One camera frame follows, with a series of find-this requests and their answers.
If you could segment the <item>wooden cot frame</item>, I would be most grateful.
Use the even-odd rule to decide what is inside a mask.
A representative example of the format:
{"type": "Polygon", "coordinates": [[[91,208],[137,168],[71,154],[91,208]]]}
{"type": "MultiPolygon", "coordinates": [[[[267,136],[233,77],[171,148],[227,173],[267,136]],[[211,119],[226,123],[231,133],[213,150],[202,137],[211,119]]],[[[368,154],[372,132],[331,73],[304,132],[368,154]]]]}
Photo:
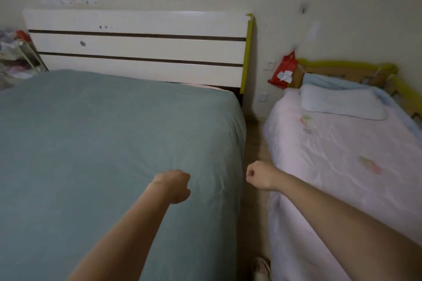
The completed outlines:
{"type": "Polygon", "coordinates": [[[387,92],[414,121],[420,122],[422,128],[422,95],[402,80],[398,72],[398,67],[392,63],[298,59],[298,67],[293,72],[293,81],[288,88],[300,88],[305,73],[376,86],[387,92]]]}

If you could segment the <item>person's left forearm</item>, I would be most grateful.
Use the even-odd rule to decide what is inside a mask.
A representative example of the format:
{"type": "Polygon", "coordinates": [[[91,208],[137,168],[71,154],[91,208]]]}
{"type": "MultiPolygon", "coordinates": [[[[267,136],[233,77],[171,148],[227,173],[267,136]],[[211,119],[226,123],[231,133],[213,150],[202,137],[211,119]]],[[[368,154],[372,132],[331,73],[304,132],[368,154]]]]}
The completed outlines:
{"type": "Polygon", "coordinates": [[[152,182],[66,281],[139,281],[171,204],[171,186],[152,182]]]}

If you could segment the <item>person's left hand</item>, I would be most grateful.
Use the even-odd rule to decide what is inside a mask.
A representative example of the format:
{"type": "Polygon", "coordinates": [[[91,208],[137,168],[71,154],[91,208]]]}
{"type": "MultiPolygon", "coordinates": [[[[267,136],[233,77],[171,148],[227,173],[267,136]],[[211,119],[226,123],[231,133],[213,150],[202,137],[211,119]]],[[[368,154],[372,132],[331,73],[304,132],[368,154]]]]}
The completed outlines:
{"type": "Polygon", "coordinates": [[[164,194],[169,204],[184,202],[191,195],[188,183],[191,175],[182,170],[169,170],[159,173],[151,182],[151,186],[159,189],[164,194]]]}

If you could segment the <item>red plastic bag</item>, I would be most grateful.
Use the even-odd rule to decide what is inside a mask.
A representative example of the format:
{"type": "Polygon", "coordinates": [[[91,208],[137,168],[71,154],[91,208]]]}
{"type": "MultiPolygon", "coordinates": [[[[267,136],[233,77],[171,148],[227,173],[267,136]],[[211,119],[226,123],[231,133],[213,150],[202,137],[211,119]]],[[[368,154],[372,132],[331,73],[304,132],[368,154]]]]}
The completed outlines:
{"type": "Polygon", "coordinates": [[[267,81],[269,84],[286,89],[293,81],[293,73],[298,67],[295,50],[290,54],[283,56],[280,64],[276,68],[273,76],[267,81]]]}

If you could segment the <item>light blue blanket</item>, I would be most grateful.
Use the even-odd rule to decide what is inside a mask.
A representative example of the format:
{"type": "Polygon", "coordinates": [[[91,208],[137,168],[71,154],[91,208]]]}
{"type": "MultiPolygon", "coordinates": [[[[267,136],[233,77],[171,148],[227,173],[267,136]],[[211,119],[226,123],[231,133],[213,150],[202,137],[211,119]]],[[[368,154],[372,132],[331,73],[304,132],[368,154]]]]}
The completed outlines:
{"type": "Polygon", "coordinates": [[[396,103],[396,101],[387,94],[384,90],[365,84],[359,84],[352,81],[347,81],[337,77],[324,76],[319,74],[305,73],[302,85],[314,85],[329,90],[371,90],[376,97],[386,106],[392,108],[397,117],[408,128],[408,130],[417,138],[419,145],[422,147],[422,130],[411,119],[409,115],[396,103]]]}

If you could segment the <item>light blue pillow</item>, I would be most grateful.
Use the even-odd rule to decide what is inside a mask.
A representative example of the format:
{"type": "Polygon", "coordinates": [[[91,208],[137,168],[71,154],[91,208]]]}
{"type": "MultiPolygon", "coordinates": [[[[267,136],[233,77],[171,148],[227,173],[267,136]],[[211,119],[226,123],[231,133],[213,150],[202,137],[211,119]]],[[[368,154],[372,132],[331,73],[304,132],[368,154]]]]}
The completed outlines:
{"type": "Polygon", "coordinates": [[[308,112],[376,121],[388,118],[384,104],[372,90],[330,90],[316,85],[304,85],[299,91],[302,108],[308,112]]]}

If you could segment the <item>person's right forearm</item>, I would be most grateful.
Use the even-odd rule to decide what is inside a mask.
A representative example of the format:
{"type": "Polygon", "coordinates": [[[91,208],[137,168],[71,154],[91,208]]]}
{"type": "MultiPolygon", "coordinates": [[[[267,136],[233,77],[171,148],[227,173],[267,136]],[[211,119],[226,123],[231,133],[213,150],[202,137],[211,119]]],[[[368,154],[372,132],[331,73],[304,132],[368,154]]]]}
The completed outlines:
{"type": "Polygon", "coordinates": [[[280,170],[275,187],[303,215],[352,281],[422,281],[422,247],[411,239],[280,170]]]}

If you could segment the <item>person's shoe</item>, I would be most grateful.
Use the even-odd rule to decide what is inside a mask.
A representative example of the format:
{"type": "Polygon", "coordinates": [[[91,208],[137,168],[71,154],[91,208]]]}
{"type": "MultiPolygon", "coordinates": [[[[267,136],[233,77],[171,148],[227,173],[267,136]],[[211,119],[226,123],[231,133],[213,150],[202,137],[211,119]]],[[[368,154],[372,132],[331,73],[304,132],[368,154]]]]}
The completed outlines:
{"type": "Polygon", "coordinates": [[[264,258],[255,258],[251,279],[252,281],[272,281],[271,268],[264,258]]]}

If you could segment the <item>pink quilt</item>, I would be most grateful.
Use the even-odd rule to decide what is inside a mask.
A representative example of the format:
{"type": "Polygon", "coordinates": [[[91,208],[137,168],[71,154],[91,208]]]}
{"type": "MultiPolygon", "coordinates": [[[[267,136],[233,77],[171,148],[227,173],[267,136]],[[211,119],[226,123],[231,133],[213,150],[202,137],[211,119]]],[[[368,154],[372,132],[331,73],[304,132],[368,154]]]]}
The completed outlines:
{"type": "MultiPolygon", "coordinates": [[[[263,137],[276,167],[343,200],[422,246],[422,143],[393,109],[372,121],[302,109],[287,90],[263,137]]],[[[280,193],[268,209],[274,281],[350,281],[280,193]]]]}

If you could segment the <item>white striped headboard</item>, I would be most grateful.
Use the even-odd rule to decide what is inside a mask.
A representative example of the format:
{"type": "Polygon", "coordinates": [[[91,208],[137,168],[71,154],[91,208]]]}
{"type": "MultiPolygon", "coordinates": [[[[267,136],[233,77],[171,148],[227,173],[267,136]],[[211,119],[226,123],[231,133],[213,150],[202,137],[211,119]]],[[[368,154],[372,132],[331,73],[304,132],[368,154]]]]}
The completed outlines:
{"type": "Polygon", "coordinates": [[[243,12],[25,9],[23,17],[50,71],[240,90],[243,12]]]}

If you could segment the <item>yellow foam edge guard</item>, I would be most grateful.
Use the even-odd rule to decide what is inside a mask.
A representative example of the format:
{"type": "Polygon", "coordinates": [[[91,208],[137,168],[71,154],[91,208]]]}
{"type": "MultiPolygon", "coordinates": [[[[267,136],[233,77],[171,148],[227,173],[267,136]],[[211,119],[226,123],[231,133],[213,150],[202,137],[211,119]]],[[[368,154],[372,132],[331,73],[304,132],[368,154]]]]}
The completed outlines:
{"type": "Polygon", "coordinates": [[[240,95],[244,95],[246,82],[247,82],[247,75],[249,70],[249,60],[250,60],[250,49],[251,49],[251,40],[252,40],[252,30],[254,25],[254,15],[252,13],[248,13],[246,16],[249,17],[248,25],[247,25],[247,34],[246,34],[246,43],[245,43],[245,51],[244,51],[244,63],[242,68],[242,80],[240,86],[240,95]]]}

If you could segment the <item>grey-green bed sheet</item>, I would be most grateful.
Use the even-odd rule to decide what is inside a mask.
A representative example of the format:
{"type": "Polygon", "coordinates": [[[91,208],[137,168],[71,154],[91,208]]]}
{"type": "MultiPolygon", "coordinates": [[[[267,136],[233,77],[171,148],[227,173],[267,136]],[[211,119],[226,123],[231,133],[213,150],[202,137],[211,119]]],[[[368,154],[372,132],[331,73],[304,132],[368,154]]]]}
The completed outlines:
{"type": "Polygon", "coordinates": [[[61,70],[0,91],[0,281],[64,281],[170,169],[191,195],[140,281],[235,281],[245,143],[218,88],[61,70]]]}

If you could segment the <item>person's right hand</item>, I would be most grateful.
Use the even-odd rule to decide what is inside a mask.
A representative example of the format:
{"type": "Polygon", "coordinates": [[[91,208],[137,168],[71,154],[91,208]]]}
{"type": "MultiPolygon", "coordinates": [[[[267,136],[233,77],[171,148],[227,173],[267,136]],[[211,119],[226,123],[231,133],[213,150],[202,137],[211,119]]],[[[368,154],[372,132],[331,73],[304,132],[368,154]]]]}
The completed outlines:
{"type": "Polygon", "coordinates": [[[282,191],[282,184],[288,177],[287,173],[263,161],[255,161],[252,164],[260,164],[260,185],[254,186],[255,188],[265,191],[282,191]]]}

